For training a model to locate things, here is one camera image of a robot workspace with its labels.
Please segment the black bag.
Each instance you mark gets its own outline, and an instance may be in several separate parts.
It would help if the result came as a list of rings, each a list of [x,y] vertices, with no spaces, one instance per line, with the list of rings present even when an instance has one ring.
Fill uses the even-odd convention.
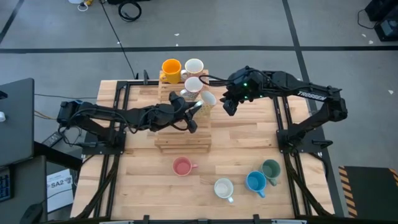
[[[371,0],[364,10],[369,20],[376,22],[382,20],[397,5],[398,0]]]

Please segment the black desk support beam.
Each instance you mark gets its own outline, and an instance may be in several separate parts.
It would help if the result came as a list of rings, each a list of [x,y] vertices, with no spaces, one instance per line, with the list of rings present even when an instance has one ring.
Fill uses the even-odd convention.
[[[71,155],[52,149],[42,143],[34,142],[34,156],[45,156],[46,160],[68,169],[80,171],[82,160]]]

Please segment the wooden slatted mug rack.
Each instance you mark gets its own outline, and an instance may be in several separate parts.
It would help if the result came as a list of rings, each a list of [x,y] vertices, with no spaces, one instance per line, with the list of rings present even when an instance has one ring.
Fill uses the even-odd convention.
[[[171,84],[160,80],[163,72],[159,75],[158,99],[161,103],[169,102],[169,93],[175,91],[180,95],[184,89],[184,83]],[[210,112],[195,113],[193,117],[198,125],[195,133],[179,131],[171,126],[155,133],[155,146],[162,153],[199,153],[209,152],[211,148],[211,118]]]

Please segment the black keyboard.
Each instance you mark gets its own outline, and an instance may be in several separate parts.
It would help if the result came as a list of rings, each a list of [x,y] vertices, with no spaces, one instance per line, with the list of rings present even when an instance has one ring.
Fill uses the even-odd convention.
[[[9,167],[0,169],[0,202],[10,200],[14,196],[12,170]]]

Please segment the black power adapter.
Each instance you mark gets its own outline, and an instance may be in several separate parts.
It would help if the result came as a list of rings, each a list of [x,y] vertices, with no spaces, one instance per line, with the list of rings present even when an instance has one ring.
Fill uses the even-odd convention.
[[[48,138],[46,138],[42,144],[47,147],[54,147],[59,141],[63,139],[63,136],[59,134],[57,131],[52,133]]]

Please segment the white mug blue floral pattern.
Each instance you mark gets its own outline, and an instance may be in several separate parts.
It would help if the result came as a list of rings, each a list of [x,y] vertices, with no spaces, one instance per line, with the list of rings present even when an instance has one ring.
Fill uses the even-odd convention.
[[[227,178],[220,178],[214,184],[215,194],[219,198],[226,199],[229,203],[233,203],[232,194],[234,192],[234,186],[232,181]]]

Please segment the grey desk panel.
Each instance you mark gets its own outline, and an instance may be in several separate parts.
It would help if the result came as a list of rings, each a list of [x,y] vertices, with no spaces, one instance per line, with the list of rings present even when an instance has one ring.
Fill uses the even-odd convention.
[[[0,85],[0,167],[34,154],[34,80]]]

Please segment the white mug yellow dots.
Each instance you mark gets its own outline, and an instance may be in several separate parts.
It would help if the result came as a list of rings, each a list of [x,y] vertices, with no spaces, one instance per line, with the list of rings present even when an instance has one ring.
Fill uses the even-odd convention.
[[[202,91],[200,93],[200,99],[195,103],[194,108],[198,108],[198,111],[195,113],[194,117],[204,117],[210,116],[210,111],[217,104],[217,99],[214,94],[210,91]]]

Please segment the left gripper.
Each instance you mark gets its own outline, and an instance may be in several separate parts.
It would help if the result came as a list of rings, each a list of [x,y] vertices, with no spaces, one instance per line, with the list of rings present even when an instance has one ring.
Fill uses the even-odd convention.
[[[169,104],[161,103],[155,109],[155,131],[173,126],[179,131],[188,130],[194,133],[198,126],[193,120],[193,115],[201,109],[201,101],[186,101],[174,91],[169,93],[169,101]],[[180,121],[185,121],[187,127],[177,127],[175,123]]]

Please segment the white mug grey diamond pattern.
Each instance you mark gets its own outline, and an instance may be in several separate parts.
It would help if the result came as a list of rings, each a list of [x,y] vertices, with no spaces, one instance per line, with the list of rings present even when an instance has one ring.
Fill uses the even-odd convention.
[[[188,101],[193,101],[197,98],[203,88],[203,83],[198,77],[190,77],[185,80],[184,89],[180,91],[180,96]]]

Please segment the white box SA2 print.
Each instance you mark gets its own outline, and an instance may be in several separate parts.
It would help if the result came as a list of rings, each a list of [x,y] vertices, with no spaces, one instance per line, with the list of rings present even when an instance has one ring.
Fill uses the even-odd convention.
[[[47,212],[73,203],[73,178],[69,169],[47,176]]]

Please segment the orange mug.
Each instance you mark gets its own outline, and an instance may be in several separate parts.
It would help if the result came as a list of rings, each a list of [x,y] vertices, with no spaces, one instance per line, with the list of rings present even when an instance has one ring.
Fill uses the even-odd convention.
[[[179,83],[181,80],[181,69],[182,65],[177,59],[167,59],[162,64],[162,73],[160,74],[159,80],[171,84]]]

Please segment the green mug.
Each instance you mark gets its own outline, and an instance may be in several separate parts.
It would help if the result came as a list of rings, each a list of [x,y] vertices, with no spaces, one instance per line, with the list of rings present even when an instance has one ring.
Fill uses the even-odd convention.
[[[280,165],[277,161],[273,159],[265,160],[260,167],[260,171],[265,175],[272,186],[277,185],[277,179],[281,172]]]

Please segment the pink faceted mug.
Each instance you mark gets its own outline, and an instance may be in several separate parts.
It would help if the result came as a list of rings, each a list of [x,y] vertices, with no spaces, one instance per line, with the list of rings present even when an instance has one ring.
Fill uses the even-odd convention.
[[[197,164],[193,164],[187,157],[178,157],[173,161],[172,170],[178,176],[186,176],[191,173],[192,169],[197,168]]]

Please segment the white mug pink pattern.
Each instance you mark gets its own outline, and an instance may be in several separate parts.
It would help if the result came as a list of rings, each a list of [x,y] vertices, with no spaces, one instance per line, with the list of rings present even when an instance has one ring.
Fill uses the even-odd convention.
[[[180,72],[183,79],[199,77],[204,69],[204,63],[198,58],[191,58],[186,61],[184,69]]]

